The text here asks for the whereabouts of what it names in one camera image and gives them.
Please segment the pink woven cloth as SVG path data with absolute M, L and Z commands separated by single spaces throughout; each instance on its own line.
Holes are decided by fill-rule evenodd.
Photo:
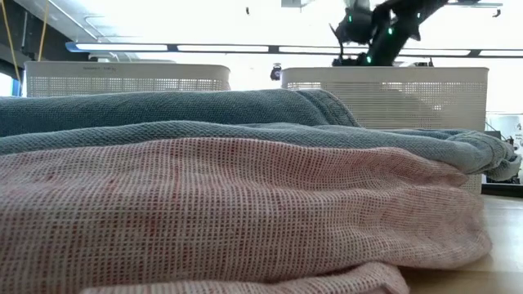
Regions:
M 487 255 L 481 199 L 397 148 L 178 139 L 0 156 L 0 294 L 408 294 Z

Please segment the grey-blue sweatshirt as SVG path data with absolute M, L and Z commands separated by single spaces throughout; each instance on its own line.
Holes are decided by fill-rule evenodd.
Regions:
M 160 91 L 0 98 L 0 155 L 224 137 L 307 147 L 396 147 L 468 174 L 498 169 L 503 141 L 463 129 L 372 130 L 332 124 L 315 90 Z

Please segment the long ceiling light strip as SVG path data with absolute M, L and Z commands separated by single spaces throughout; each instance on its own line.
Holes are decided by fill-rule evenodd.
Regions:
M 162 43 L 117 43 L 117 42 L 67 42 L 65 48 L 80 52 L 124 52 L 124 53 L 219 53 L 219 54 L 275 54 L 275 55 L 322 55 L 336 56 L 339 47 L 248 45 L 248 44 L 162 44 Z M 523 59 L 523 49 L 427 49 L 403 48 L 402 57 L 437 58 L 501 58 Z

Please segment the white perforated plastic basket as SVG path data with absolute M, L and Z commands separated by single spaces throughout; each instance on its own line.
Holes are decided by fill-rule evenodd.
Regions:
M 223 65 L 154 62 L 28 61 L 28 97 L 96 95 L 143 91 L 228 91 Z
M 486 68 L 287 68 L 281 82 L 289 90 L 333 94 L 322 99 L 332 124 L 381 130 L 485 128 Z

